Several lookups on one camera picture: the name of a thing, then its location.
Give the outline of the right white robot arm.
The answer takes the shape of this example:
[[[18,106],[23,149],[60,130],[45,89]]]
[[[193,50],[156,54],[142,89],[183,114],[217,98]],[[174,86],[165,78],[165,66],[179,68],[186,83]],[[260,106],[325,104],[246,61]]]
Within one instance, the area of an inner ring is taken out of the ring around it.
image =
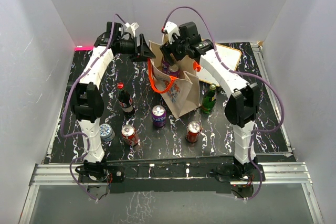
[[[160,50],[166,62],[173,65],[188,56],[206,69],[225,91],[228,97],[225,116],[233,126],[235,138],[234,174],[240,180],[247,180],[257,166],[252,136],[259,110],[258,85],[249,83],[229,69],[215,42],[202,40],[194,22],[179,26],[165,22],[162,33],[164,44]]]

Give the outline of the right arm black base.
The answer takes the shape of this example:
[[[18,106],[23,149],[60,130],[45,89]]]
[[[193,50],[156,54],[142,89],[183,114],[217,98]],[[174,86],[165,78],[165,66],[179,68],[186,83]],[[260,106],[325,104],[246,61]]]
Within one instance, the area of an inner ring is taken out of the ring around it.
[[[216,165],[209,172],[210,177],[214,177],[219,182],[264,182],[266,180],[263,166],[257,165],[256,168],[253,164],[247,163],[234,164],[234,163],[223,163]]]

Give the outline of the green glass bottle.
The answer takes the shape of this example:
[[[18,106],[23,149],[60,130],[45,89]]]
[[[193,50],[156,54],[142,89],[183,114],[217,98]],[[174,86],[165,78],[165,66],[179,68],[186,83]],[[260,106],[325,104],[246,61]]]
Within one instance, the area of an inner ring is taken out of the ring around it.
[[[216,88],[217,88],[216,84],[212,83],[209,86],[209,90],[207,91],[207,93],[203,97],[201,110],[204,113],[211,113],[213,107],[215,106],[215,103],[216,103]]]

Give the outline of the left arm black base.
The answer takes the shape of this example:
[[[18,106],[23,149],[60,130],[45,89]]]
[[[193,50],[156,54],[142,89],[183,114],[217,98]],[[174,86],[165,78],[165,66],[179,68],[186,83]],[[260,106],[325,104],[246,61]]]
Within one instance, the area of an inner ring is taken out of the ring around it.
[[[123,166],[112,166],[107,163],[84,162],[75,168],[82,183],[122,183],[125,180],[125,169]]]

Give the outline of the beige canvas tote bag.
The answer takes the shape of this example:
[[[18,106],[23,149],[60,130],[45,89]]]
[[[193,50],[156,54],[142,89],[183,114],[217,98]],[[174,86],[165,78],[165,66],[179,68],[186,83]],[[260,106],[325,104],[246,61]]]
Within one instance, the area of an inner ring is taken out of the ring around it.
[[[177,62],[180,70],[178,78],[171,77],[162,70],[163,54],[160,44],[149,41],[149,47],[155,55],[148,60],[148,75],[152,90],[159,93],[175,118],[179,118],[200,104],[199,78],[194,69],[195,61],[188,56]]]

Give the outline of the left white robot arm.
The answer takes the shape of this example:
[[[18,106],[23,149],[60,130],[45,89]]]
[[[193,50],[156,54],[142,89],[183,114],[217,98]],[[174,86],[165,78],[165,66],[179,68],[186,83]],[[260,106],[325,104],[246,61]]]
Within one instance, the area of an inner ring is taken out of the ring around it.
[[[79,122],[85,148],[84,160],[89,163],[101,162],[104,157],[99,132],[104,103],[99,87],[114,55],[128,55],[133,62],[155,57],[144,35],[135,34],[138,27],[136,22],[107,22],[106,31],[95,41],[88,64],[70,89],[68,107]]]

